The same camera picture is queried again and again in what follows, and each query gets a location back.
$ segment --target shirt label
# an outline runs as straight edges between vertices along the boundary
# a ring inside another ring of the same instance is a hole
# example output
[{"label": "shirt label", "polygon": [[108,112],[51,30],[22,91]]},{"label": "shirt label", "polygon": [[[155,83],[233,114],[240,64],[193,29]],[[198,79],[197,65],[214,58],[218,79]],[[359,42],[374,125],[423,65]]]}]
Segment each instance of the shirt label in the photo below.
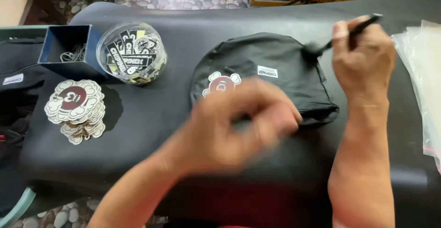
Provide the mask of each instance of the shirt label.
[{"label": "shirt label", "polygon": [[257,65],[257,74],[261,76],[279,78],[279,74],[277,74],[277,69],[271,69],[260,65]]},{"label": "shirt label", "polygon": [[5,78],[3,81],[3,85],[10,84],[10,83],[18,83],[23,82],[23,73]]}]

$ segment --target black t-shirt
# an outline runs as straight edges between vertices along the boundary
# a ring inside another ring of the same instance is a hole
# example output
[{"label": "black t-shirt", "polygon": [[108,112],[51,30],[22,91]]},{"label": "black t-shirt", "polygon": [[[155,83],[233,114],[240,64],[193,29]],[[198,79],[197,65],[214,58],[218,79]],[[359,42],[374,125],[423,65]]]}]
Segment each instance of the black t-shirt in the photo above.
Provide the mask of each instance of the black t-shirt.
[{"label": "black t-shirt", "polygon": [[196,66],[192,104],[212,91],[233,90],[241,80],[258,76],[280,87],[303,117],[302,125],[333,121],[339,107],[329,99],[317,58],[304,58],[295,39],[259,33],[229,39],[210,50]]}]

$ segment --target clear plastic bag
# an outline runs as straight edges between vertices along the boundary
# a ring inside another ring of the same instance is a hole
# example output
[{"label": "clear plastic bag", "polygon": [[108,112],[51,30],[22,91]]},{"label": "clear plastic bag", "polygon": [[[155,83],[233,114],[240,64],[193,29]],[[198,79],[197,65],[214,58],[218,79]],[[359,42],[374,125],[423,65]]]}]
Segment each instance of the clear plastic bag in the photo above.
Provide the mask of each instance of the clear plastic bag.
[{"label": "clear plastic bag", "polygon": [[441,174],[441,25],[422,21],[392,35],[395,48],[409,71],[422,117],[423,153],[433,156]]}]

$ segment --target clear plastic container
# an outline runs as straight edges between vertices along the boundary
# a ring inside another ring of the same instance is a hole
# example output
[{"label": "clear plastic container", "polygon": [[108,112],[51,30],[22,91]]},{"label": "clear plastic container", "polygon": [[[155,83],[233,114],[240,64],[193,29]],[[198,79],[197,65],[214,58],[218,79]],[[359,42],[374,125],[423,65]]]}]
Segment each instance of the clear plastic container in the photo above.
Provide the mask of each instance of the clear plastic container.
[{"label": "clear plastic container", "polygon": [[96,59],[108,74],[134,85],[154,81],[167,65],[161,37],[144,22],[124,22],[110,28],[98,42]]}]

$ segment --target black table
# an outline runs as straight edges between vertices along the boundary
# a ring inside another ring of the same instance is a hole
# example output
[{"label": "black table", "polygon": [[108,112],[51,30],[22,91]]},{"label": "black table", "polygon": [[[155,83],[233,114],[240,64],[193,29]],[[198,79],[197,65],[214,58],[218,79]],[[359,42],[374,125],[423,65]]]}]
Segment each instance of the black table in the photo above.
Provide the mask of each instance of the black table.
[{"label": "black table", "polygon": [[[50,123],[43,107],[62,77],[44,84],[22,152],[22,165],[36,191],[50,186],[64,195],[102,196],[126,170],[153,153],[190,111],[190,79],[201,57],[219,42],[258,32],[300,42],[327,41],[339,20],[381,13],[388,34],[422,19],[441,22],[441,0],[359,0],[304,6],[220,11],[163,11],[94,3],[71,25],[92,24],[101,32],[120,22],[144,21],[161,35],[168,66],[155,82],[134,87],[103,84],[106,131],[71,145]],[[301,130],[280,148],[235,176],[188,179],[173,188],[157,209],[171,217],[225,221],[263,227],[330,227],[327,179],[347,118],[346,98],[331,66],[320,59],[340,115],[319,129]],[[397,227],[441,224],[441,177],[433,158],[422,154],[422,125],[409,75],[398,58],[389,89],[388,139]]]}]

